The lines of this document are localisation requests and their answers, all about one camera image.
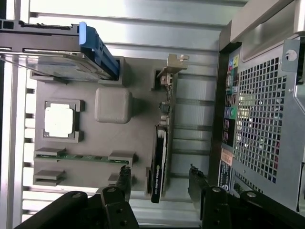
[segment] ventilation grille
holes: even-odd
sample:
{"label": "ventilation grille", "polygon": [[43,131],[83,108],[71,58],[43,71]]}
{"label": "ventilation grille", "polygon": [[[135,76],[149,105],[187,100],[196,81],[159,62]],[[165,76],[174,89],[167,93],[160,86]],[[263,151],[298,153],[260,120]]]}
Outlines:
{"label": "ventilation grille", "polygon": [[259,189],[257,186],[255,186],[253,183],[251,183],[249,180],[247,180],[244,176],[242,176],[241,174],[239,174],[238,172],[235,172],[235,176],[237,176],[238,178],[240,178],[247,186],[249,186],[250,188],[252,188],[255,191],[258,191],[260,193],[263,193],[263,191],[261,189]]}
{"label": "ventilation grille", "polygon": [[242,71],[234,157],[276,183],[286,77],[279,58]]}

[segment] green circuit board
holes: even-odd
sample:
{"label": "green circuit board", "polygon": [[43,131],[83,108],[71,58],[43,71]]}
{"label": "green circuit board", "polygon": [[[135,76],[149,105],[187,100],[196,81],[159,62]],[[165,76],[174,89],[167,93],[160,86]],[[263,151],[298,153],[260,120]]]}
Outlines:
{"label": "green circuit board", "polygon": [[71,155],[71,154],[60,154],[57,156],[36,155],[35,158],[49,159],[49,160],[103,162],[103,163],[111,163],[111,164],[128,165],[128,161],[109,160],[106,156],[93,156],[93,155]]}

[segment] aluminum wall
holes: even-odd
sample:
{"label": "aluminum wall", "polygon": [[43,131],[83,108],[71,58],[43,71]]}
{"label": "aluminum wall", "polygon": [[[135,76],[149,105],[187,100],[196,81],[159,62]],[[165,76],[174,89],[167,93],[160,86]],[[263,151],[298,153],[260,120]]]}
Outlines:
{"label": "aluminum wall", "polygon": [[[193,163],[204,173],[208,172],[218,37],[224,25],[245,5],[245,2],[245,0],[86,0],[85,2],[23,0],[19,5],[20,15],[15,11],[15,18],[19,17],[30,23],[69,25],[85,21],[89,26],[97,29],[113,55],[164,60],[168,53],[190,56],[189,68],[179,74],[171,186],[160,204],[152,204],[145,200],[143,192],[132,192],[130,205],[141,223],[188,226],[198,224],[198,216],[187,192],[188,169]],[[8,4],[8,10],[13,11],[13,9],[12,4]],[[17,166],[13,174],[15,192],[14,209],[11,211],[14,213],[15,226],[20,220],[27,219],[66,191],[82,190],[93,194],[96,190],[63,186],[43,187],[32,184],[36,82],[30,80],[29,76],[24,77],[26,74],[24,70],[19,71],[18,74],[20,85],[26,85],[28,90],[20,89],[20,118],[16,124],[16,130],[18,125],[20,128],[25,126],[25,131],[18,135],[19,140],[25,138],[24,145],[16,144],[21,151],[24,149],[24,155],[17,150],[11,152],[16,154],[14,165]],[[22,166],[22,161],[18,163],[21,160],[17,157],[18,153],[23,158],[23,169],[18,167]]]}

